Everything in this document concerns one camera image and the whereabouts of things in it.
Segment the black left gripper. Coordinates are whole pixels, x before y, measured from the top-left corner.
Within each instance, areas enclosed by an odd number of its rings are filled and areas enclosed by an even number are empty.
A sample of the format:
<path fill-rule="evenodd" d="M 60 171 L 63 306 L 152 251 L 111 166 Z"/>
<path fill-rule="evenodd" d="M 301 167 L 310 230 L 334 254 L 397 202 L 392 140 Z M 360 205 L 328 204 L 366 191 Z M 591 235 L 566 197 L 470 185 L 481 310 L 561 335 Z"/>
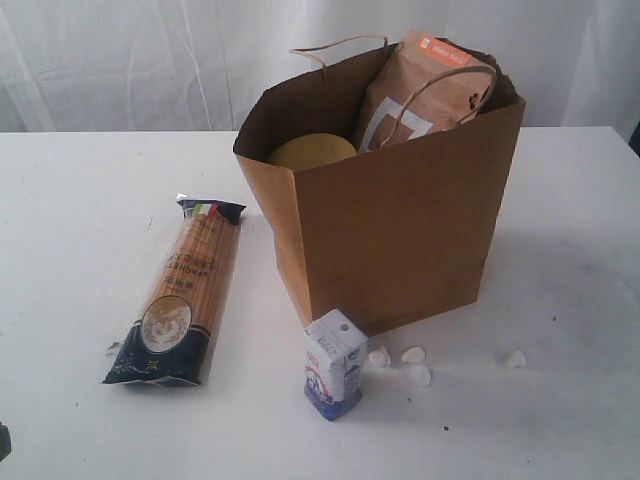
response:
<path fill-rule="evenodd" d="M 9 428 L 0 423 L 0 458 L 6 458 L 12 451 L 12 442 Z"/>

